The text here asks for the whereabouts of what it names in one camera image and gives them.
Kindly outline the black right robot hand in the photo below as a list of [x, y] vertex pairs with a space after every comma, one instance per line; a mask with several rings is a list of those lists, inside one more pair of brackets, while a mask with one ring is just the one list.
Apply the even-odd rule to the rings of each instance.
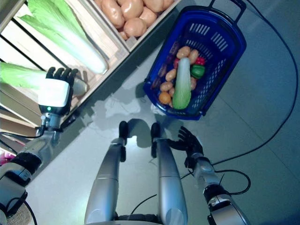
[[181, 126], [179, 129], [177, 141], [167, 139], [167, 142], [171, 148], [185, 151], [188, 158], [197, 159], [204, 156], [201, 143], [197, 137], [184, 126]]

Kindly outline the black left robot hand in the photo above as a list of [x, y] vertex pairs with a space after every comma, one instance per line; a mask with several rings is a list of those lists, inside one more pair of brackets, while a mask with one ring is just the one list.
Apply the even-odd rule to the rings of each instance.
[[64, 116], [69, 113], [77, 73], [78, 69], [49, 68], [38, 91], [38, 106], [42, 114]]

